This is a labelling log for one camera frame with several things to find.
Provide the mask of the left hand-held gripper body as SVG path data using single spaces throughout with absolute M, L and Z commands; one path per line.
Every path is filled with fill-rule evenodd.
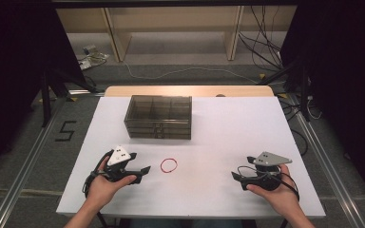
M 104 176 L 108 181 L 120 181 L 122 178 L 130 175 L 134 175 L 137 177 L 136 180 L 132 182 L 132 184 L 139 184 L 142 180 L 142 175 L 140 171 L 127 171 L 125 168 L 127 164 L 131 161 L 130 156 L 122 146 L 117 145 L 114 149 L 111 149 L 109 152 L 105 153 L 103 159 L 108 157 L 108 160 L 105 164 L 105 167 L 102 170 L 95 168 L 90 176 L 92 178 L 97 177 L 98 175 Z

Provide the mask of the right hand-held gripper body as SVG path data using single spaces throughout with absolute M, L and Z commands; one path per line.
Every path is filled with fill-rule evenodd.
M 267 191 L 273 191 L 277 189 L 281 184 L 281 171 L 279 166 L 281 164 L 291 163 L 292 160 L 282 157 L 277 154 L 270 152 L 262 152 L 256 157 L 255 166 L 256 176 L 255 177 L 244 177 L 245 184 L 242 185 L 242 189 L 246 190 L 248 184 L 253 184 L 261 187 Z

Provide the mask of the red rubber band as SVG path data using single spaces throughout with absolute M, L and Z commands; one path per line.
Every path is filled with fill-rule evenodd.
M 160 164 L 161 171 L 165 174 L 172 173 L 177 167 L 178 162 L 173 158 L 166 158 Z

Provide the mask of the smoky transparent drawer box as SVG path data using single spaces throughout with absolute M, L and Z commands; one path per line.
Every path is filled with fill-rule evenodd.
M 133 95 L 125 114 L 130 138 L 190 140 L 190 96 Z

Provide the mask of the person's left hand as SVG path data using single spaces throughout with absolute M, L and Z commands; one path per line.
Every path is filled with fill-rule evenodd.
M 129 185 L 137 177 L 134 175 L 126 176 L 121 180 L 112 182 L 107 180 L 102 175 L 97 176 L 89 186 L 86 201 L 83 208 L 88 212 L 96 213 L 107 205 L 121 188 Z

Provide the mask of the person's right hand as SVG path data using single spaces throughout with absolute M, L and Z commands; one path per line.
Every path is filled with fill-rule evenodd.
M 286 219 L 301 211 L 297 195 L 283 183 L 273 191 L 264 190 L 253 184 L 248 184 L 246 188 L 266 199 L 274 210 Z

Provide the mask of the black metal stand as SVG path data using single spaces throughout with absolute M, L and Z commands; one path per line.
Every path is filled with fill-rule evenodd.
M 297 57 L 288 66 L 280 69 L 278 72 L 274 73 L 272 76 L 262 79 L 257 86 L 267 86 L 274 82 L 278 78 L 287 75 L 287 81 L 285 83 L 285 90 L 292 91 L 295 81 L 298 81 L 300 88 L 300 113 L 305 118 L 307 122 L 310 121 L 310 115 L 307 108 L 308 103 L 308 75 L 307 75 L 307 65 L 302 57 Z
M 66 83 L 75 84 L 78 87 L 83 88 L 93 94 L 103 92 L 102 89 L 99 89 L 93 85 L 89 85 L 84 77 L 78 79 L 77 77 L 73 77 L 59 68 L 46 69 L 41 76 L 41 95 L 43 100 L 44 117 L 42 123 L 43 127 L 49 123 L 52 116 L 49 91 L 52 90 L 59 98 L 65 98 L 70 94 L 66 87 Z

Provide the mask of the wooden table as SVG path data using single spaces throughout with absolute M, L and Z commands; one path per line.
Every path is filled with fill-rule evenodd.
M 105 97 L 132 95 L 273 97 L 274 93 L 268 85 L 113 85 L 105 92 Z

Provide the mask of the black curtain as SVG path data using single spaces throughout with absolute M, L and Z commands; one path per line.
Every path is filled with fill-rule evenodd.
M 24 120 L 44 75 L 85 78 L 51 0 L 0 0 L 0 155 Z
M 365 182 L 365 0 L 298 0 L 283 63 L 311 40 L 312 93 Z

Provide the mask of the beige wooden shelf unit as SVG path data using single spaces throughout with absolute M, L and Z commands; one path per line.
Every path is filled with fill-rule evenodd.
M 223 34 L 226 57 L 235 59 L 239 33 L 264 23 L 268 31 L 287 30 L 297 7 L 154 7 L 58 9 L 67 33 L 105 33 L 117 62 L 122 62 L 134 32 L 204 32 Z

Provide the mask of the aluminium floor rail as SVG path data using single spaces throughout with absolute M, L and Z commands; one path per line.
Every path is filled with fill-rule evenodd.
M 33 144 L 33 147 L 29 151 L 28 156 L 23 163 L 19 173 L 14 179 L 6 195 L 3 197 L 3 200 L 0 203 L 0 228 L 5 227 L 16 202 L 20 198 L 23 188 L 27 180 L 29 179 L 31 171 L 34 168 L 41 152 L 43 151 L 43 148 L 48 139 L 48 135 L 50 134 L 52 127 L 56 122 L 57 116 L 65 103 L 65 98 L 58 98 L 54 103 L 51 118 L 48 120 L 47 124 L 40 130 L 38 137 Z
M 362 216 L 344 181 L 340 178 L 337 169 L 329 158 L 327 150 L 323 147 L 317 136 L 312 123 L 305 117 L 305 114 L 308 113 L 307 109 L 303 109 L 304 104 L 298 101 L 296 95 L 289 94 L 288 99 L 294 106 L 294 116 L 297 118 L 299 126 L 302 129 L 308 148 L 314 152 L 324 176 L 335 194 L 335 200 L 339 203 L 341 211 L 347 218 L 350 227 L 365 228 L 365 218 Z

